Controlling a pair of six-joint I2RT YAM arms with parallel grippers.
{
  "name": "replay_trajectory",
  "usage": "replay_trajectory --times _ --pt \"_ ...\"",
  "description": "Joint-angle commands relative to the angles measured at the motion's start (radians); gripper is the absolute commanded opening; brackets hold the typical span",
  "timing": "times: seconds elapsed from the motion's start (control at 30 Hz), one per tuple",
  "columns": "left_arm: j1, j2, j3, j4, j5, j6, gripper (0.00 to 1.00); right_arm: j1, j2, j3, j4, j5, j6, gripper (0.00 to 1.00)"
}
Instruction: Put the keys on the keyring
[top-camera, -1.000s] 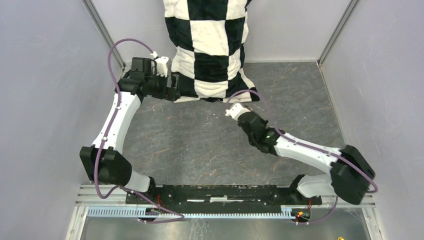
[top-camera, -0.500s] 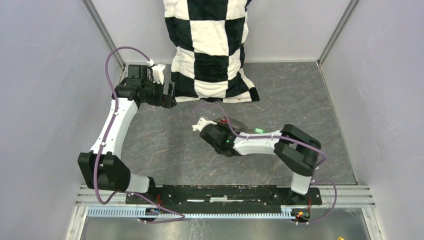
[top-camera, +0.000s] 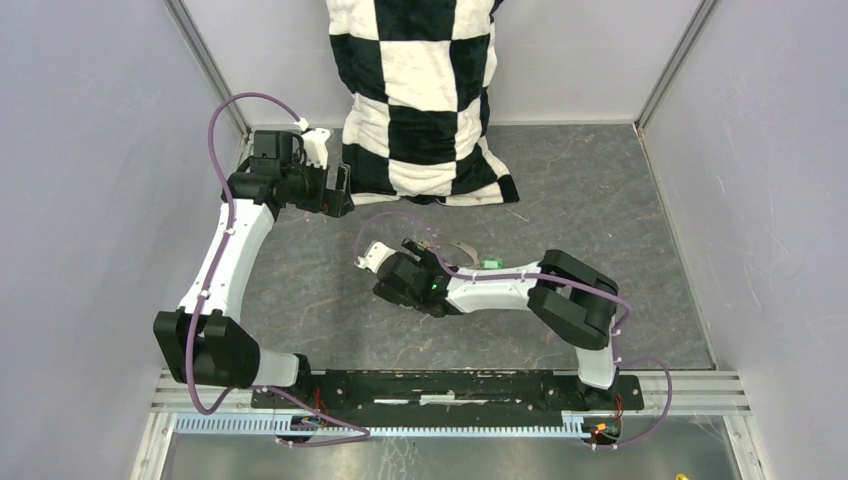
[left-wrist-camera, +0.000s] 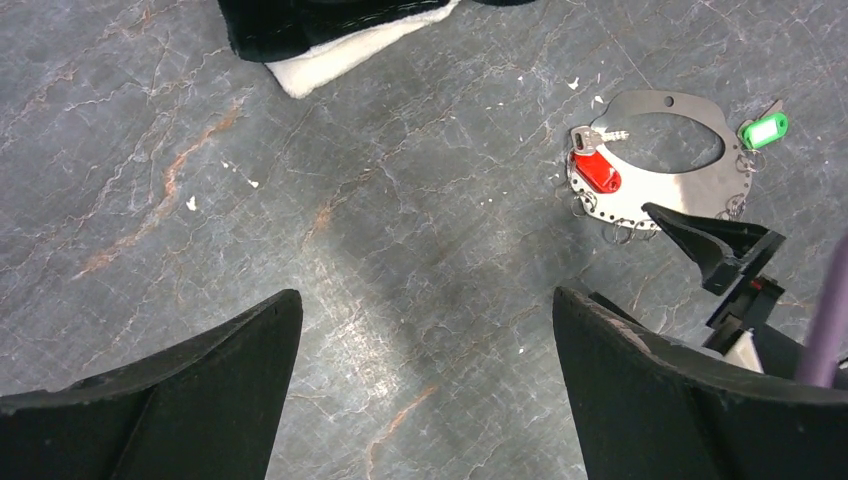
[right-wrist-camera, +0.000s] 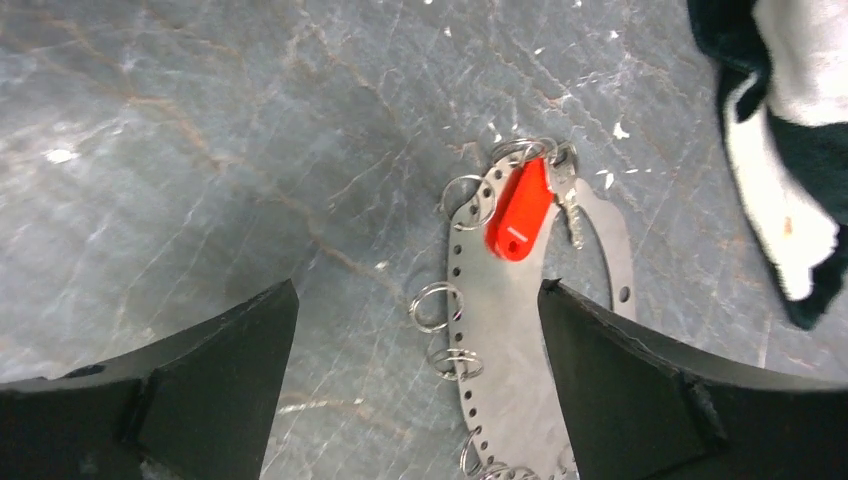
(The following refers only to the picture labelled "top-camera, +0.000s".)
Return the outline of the large metal keyring plate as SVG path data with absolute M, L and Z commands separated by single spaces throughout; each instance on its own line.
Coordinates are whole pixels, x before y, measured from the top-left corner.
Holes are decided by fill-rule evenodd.
M 434 242 L 421 240 L 418 245 L 423 249 L 438 254 L 445 262 L 463 268 L 479 269 L 481 259 L 478 251 L 468 243 L 459 240 Z

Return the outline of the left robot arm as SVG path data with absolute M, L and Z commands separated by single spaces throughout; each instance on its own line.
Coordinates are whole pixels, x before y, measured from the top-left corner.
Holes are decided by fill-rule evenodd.
M 173 311 L 161 311 L 153 332 L 173 378 L 246 389 L 276 386 L 290 407 L 314 394 L 302 355 L 263 349 L 239 324 L 257 254 L 281 209 L 339 218 L 354 208 L 349 167 L 329 163 L 328 129 L 304 133 L 259 130 L 250 155 L 227 179 L 218 226 L 201 269 Z

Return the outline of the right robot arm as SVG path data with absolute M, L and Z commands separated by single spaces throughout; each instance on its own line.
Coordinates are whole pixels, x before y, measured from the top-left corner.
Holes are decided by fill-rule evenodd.
M 577 392 L 585 405 L 602 408 L 617 396 L 612 323 L 626 304 L 615 281 L 575 257 L 548 250 L 541 260 L 520 267 L 474 270 L 447 265 L 407 239 L 401 250 L 373 242 L 357 266 L 375 274 L 375 295 L 434 318 L 529 311 L 574 347 Z

